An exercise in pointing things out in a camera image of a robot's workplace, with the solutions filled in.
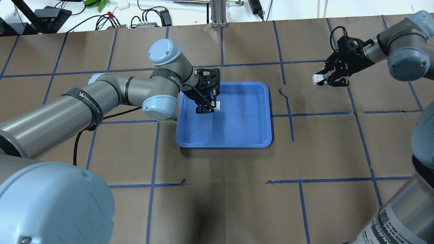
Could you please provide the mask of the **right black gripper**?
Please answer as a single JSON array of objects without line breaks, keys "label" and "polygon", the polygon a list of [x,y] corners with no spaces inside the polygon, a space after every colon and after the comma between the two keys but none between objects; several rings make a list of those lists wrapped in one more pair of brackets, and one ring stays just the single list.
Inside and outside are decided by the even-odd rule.
[{"label": "right black gripper", "polygon": [[331,87],[348,87],[349,77],[370,66],[372,62],[364,53],[363,41],[341,37],[338,48],[327,58],[323,68],[315,75],[327,76],[322,82]]}]

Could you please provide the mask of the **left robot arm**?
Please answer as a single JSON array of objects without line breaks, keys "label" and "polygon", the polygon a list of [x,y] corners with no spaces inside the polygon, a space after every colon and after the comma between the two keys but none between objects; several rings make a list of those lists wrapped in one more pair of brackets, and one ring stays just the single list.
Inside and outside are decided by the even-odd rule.
[{"label": "left robot arm", "polygon": [[197,113],[211,113],[220,89],[218,68],[195,69],[169,39],[149,50],[149,78],[94,74],[84,88],[1,124],[1,243],[108,244],[115,204],[96,173],[63,162],[38,159],[67,139],[94,131],[119,105],[149,117],[173,116],[179,93]]}]

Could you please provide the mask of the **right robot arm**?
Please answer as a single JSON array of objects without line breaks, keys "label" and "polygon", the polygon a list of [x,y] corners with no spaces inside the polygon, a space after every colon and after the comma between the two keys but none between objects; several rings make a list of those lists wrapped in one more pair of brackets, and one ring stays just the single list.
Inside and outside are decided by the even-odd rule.
[{"label": "right robot arm", "polygon": [[228,66],[227,81],[271,85],[274,106],[269,148],[218,153],[226,170],[229,244],[433,243],[433,105],[413,135],[416,108],[399,81],[433,78],[431,47],[412,17],[372,38],[362,54],[376,66],[352,71],[352,88],[310,85],[319,62]]}]

